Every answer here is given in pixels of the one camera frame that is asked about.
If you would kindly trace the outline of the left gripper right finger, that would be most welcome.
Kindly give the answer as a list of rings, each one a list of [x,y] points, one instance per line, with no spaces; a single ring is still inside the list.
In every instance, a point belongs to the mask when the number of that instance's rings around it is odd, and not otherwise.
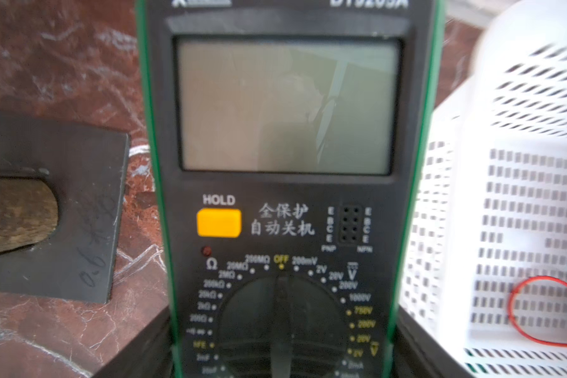
[[[404,309],[398,310],[392,377],[471,378]]]

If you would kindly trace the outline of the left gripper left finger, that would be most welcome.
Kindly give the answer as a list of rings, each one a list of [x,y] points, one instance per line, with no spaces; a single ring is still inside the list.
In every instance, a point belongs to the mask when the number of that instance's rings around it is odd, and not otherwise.
[[[166,378],[173,376],[171,315],[165,307],[93,378]]]

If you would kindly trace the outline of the small red multimeter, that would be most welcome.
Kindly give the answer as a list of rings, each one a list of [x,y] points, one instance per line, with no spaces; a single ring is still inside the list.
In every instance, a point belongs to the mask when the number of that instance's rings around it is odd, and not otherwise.
[[[567,282],[529,277],[510,289],[509,324],[524,338],[546,347],[567,348]]]

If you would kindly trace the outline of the dark green multimeter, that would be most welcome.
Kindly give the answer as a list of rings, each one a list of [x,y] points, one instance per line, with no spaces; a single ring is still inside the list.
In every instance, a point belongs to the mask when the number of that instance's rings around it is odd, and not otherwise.
[[[139,1],[177,377],[388,377],[442,1]]]

